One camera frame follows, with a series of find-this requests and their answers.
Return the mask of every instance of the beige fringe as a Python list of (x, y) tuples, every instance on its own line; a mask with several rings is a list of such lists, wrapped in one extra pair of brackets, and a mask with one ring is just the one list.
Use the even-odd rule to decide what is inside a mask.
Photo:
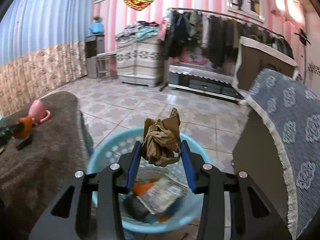
[(282, 142), (281, 136), (276, 130), (273, 122), (270, 120), (268, 114), (253, 100), (250, 95), (243, 100), (241, 104), (249, 104), (261, 116), (263, 123), (268, 128), (278, 150), (279, 159), (283, 168), (283, 178), (288, 192), (288, 229), (291, 233), (292, 239), (295, 240), (298, 227), (297, 191), (292, 168), (284, 148), (284, 143)]

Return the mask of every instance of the blue curtain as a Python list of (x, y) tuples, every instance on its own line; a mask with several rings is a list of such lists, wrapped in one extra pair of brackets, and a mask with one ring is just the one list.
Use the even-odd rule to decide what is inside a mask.
[(86, 74), (92, 0), (14, 0), (0, 22), (0, 115)]

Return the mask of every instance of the pile of clothes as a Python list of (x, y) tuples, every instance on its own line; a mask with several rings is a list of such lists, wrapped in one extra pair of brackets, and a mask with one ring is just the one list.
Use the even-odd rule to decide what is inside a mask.
[(257, 25), (249, 26), (233, 19), (223, 19), (206, 15), (196, 10), (179, 13), (171, 11), (165, 35), (165, 54), (167, 57), (179, 57), (184, 49), (190, 51), (200, 47), (202, 55), (207, 57), (212, 68), (221, 68), (227, 61), (236, 61), (241, 36), (254, 39), (277, 49), (293, 58), (292, 49), (284, 37), (272, 37)]
[(158, 35), (159, 24), (156, 22), (138, 21), (126, 28), (115, 36), (116, 41), (128, 40), (134, 38), (137, 41), (142, 41), (147, 38)]

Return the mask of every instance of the silver screw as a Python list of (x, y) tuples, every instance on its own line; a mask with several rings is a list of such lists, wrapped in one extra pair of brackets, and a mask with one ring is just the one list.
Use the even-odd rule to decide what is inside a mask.
[(76, 173), (75, 173), (75, 176), (76, 176), (76, 178), (81, 178), (82, 176), (83, 176), (83, 171), (77, 171)]
[(112, 163), (110, 165), (110, 169), (112, 169), (112, 170), (117, 170), (119, 168), (120, 168), (120, 165), (118, 163)]
[(210, 163), (205, 163), (202, 165), (202, 168), (208, 171), (212, 169), (212, 165)]
[(244, 179), (244, 178), (248, 177), (248, 173), (246, 173), (245, 171), (240, 171), (239, 177)]

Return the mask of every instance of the pink mug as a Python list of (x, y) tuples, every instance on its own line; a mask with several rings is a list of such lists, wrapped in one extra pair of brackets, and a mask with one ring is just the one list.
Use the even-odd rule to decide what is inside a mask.
[(30, 109), (29, 116), (33, 123), (40, 124), (48, 121), (51, 117), (51, 113), (40, 100), (35, 100)]

